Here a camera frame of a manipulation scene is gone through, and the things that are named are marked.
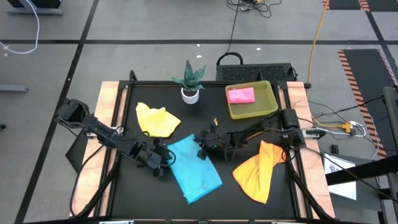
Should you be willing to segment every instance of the wooden board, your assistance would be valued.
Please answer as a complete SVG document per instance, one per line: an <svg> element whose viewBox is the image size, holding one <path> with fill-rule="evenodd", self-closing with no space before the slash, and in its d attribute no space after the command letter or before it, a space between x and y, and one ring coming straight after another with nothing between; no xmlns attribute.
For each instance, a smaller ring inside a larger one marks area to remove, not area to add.
<svg viewBox="0 0 398 224"><path fill-rule="evenodd" d="M97 107L95 115L98 119L106 125L111 124L114 104L116 101L116 95L118 92L119 82L103 82L101 86L101 91L99 93L99 98L97 102ZM124 103L126 98L126 92L122 92L121 105L118 111L117 126L121 124L121 118L123 116ZM312 120L310 108L307 101L307 96L305 94L304 85L302 82L288 82L288 92L290 97L290 104L297 112L299 118L304 118ZM280 91L280 98L282 99L282 107L285 108L283 91ZM307 121L300 120L300 126L302 128L311 128L312 124ZM306 140L307 147L314 150L319 150L318 143L316 140L308 139ZM100 145L96 139L90 139L87 144L85 158L90 156ZM309 150L302 149L300 151L302 156L302 164L304 168L305 178L307 181L307 187L311 194L315 197L317 202L323 207L323 209L330 216L334 217L335 213L333 211L333 206L330 200L330 194L328 186L326 183L326 177L323 172L322 159L321 157ZM73 211L78 213L90 200L90 198L95 193L98 188L101 171L104 162L105 150L103 149L99 152L91 161L89 161L83 169L81 176L79 178L78 185L76 187L75 197L73 199ZM111 160L109 164L109 169L112 166L114 158L114 152L111 155ZM298 187L296 187L299 210L302 217L305 217L305 209L303 196ZM103 195L103 201L101 203L100 215L106 214L106 207L109 200L109 187L106 189Z"/></svg>

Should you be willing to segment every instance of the yellow tray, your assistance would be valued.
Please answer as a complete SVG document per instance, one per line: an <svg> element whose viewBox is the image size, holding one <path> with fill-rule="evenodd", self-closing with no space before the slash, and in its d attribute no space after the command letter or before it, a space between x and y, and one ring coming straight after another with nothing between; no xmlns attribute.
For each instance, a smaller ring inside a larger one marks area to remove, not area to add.
<svg viewBox="0 0 398 224"><path fill-rule="evenodd" d="M228 90L238 90L249 87L254 88L254 103L229 103ZM278 104L269 81L229 85L225 87L225 94L228 102L229 113L232 119L263 116L278 109Z"/></svg>

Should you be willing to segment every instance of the pink sponge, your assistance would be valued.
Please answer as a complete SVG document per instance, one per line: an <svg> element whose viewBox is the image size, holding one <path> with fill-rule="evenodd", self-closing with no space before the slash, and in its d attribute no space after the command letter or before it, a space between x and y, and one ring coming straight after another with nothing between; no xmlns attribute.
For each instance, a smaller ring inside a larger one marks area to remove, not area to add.
<svg viewBox="0 0 398 224"><path fill-rule="evenodd" d="M228 90L229 103L253 103L254 88L242 88L238 90Z"/></svg>

